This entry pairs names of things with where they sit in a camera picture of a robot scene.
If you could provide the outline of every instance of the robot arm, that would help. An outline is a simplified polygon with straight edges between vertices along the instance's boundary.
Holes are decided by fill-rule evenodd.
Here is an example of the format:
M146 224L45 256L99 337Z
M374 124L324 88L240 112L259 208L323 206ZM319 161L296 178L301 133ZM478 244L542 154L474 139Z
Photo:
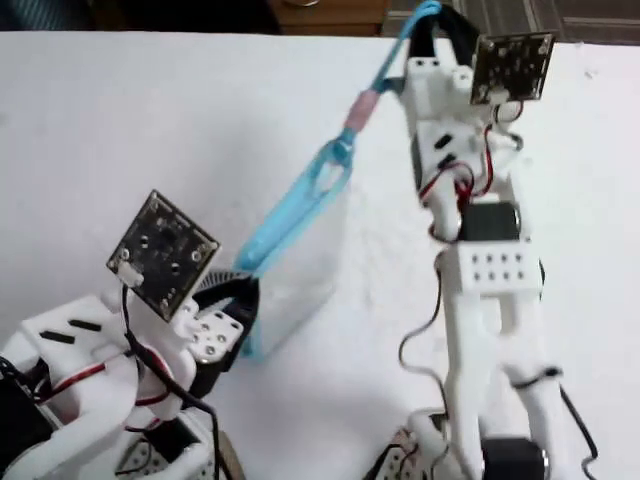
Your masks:
M73 478L105 451L122 478L140 470L127 466L140 438L162 461L150 478L207 465L219 478L217 420L199 399L234 362L260 295L246 274L210 271L218 247L154 191L108 262L121 306L90 296L22 322L0 362L2 478ZM213 430L188 407L212 414ZM153 429L129 427L149 415Z
M524 102L540 97L553 38L478 37L458 17L442 7L438 17L417 25L398 92L418 197L433 214L432 236L449 245L436 265L449 353L447 426L439 430L424 412L412 415L424 461L416 478L567 479L558 422L566 394L544 345L541 262L522 190L523 142L509 131ZM431 35L437 24L449 34L456 63L436 55ZM491 303L500 312L498 333L487 328ZM506 375L519 394L529 437L481 434L496 374Z

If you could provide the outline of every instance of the pink tape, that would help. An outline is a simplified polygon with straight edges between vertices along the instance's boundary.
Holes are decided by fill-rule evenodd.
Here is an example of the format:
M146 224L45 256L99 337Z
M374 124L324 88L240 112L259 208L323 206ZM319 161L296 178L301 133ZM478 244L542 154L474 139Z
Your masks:
M355 103L351 106L351 110L349 110L344 126L356 132L361 132L375 110L379 98L380 94L373 90L365 90L358 95Z

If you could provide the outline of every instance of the wooden floor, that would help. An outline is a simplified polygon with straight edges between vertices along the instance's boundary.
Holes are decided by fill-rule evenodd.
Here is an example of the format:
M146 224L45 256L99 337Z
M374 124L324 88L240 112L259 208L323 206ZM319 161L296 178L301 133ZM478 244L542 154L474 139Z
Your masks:
M391 0L395 36L419 0ZM443 0L490 34L552 30L559 41L640 45L640 0Z

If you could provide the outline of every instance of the clear plastic container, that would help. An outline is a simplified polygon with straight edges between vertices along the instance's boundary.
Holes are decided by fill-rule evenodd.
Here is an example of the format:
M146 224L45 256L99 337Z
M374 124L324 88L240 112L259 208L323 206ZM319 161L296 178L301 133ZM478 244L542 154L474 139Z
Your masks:
M262 277L258 319L244 344L244 355L264 358L311 319L334 292L348 194L347 186Z

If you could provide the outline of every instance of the white table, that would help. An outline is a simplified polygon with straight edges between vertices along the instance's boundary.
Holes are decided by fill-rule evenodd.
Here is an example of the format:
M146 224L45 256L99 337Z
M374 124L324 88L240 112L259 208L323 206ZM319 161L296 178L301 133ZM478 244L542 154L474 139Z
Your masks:
M152 187L220 238L228 262L389 46L0 34L0 338L113 285L104 261ZM550 343L598 441L601 479L640 471L639 78L640 49L558 45L543 100L518 125L534 158ZM411 410L438 403L428 379L396 362L435 297L438 247L416 203L404 117L388 97L358 140L338 293L213 395L249 478L361 478ZM444 372L442 321L408 353ZM586 447L566 423L577 465Z

